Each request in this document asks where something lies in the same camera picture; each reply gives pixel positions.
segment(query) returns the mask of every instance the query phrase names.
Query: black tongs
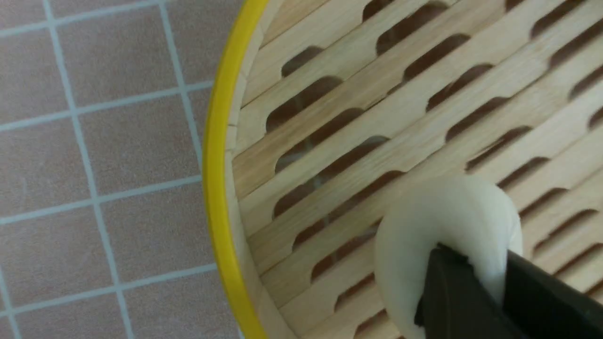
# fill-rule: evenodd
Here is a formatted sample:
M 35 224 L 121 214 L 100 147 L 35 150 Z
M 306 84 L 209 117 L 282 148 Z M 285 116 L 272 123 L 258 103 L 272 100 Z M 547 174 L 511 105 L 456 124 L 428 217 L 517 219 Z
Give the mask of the black tongs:
M 427 339 L 603 339 L 603 306 L 509 251 L 500 307 L 467 257 L 440 245 L 415 323 Z

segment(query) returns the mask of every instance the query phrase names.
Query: yellow rim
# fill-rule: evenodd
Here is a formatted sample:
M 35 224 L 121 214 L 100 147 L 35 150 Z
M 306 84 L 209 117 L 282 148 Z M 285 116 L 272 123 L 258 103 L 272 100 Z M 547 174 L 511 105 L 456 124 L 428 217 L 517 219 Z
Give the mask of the yellow rim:
M 203 187 L 209 232 L 230 306 L 248 339 L 266 339 L 236 258 L 228 218 L 224 178 L 224 150 L 230 105 L 251 35 L 269 0 L 247 0 L 224 50 L 213 85 L 203 141 Z

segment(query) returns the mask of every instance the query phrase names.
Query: white dough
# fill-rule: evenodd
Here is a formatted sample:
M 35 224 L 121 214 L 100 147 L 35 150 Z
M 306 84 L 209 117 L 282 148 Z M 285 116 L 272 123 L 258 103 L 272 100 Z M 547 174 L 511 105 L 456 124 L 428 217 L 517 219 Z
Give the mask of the white dough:
M 414 316 L 438 242 L 468 256 L 481 284 L 502 303 L 507 250 L 521 255 L 523 249 L 519 215 L 501 189 L 472 176 L 430 180 L 392 205 L 376 235 L 375 279 L 406 339 L 425 338 Z

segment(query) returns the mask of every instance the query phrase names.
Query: pink tile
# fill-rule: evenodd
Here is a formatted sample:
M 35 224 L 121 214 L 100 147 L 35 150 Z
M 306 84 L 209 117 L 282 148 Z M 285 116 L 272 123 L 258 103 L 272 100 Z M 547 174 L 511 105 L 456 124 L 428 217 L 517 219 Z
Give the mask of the pink tile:
M 193 115 L 195 116 L 195 122 L 197 123 L 197 133 L 199 134 L 199 140 L 201 140 L 201 142 L 203 142 L 205 120 L 207 119 L 207 108 L 209 106 L 209 98 L 211 94 L 211 88 L 189 92 Z
M 78 106 L 176 85 L 157 7 L 59 26 L 58 35 Z
M 0 51 L 0 124 L 68 108 L 47 30 L 0 38 Z
M 2 0 L 0 30 L 46 20 L 41 0 Z
M 169 21 L 187 83 L 211 80 L 242 0 L 168 1 Z
M 50 6 L 55 17 L 62 17 L 132 2 L 136 0 L 50 0 Z
M 124 292 L 132 330 L 144 339 L 238 339 L 217 272 Z
M 0 318 L 0 338 L 13 338 L 13 328 L 7 317 Z
M 0 227 L 0 266 L 13 306 L 111 285 L 92 208 Z
M 200 183 L 101 205 L 120 280 L 213 262 Z
M 0 216 L 90 197 L 71 119 L 0 132 L 0 159 Z
M 115 294 L 17 315 L 23 339 L 125 339 Z
M 99 194 L 199 174 L 180 96 L 80 116 Z

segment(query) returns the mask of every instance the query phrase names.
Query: bamboo steamer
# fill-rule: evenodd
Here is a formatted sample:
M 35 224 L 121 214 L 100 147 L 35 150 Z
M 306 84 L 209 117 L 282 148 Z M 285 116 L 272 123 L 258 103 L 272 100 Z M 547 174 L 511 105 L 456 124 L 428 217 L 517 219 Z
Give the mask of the bamboo steamer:
M 603 302 L 602 78 L 602 0 L 248 0 L 204 143 L 245 336 L 402 337 L 374 231 L 450 173 L 503 188 L 526 257 Z

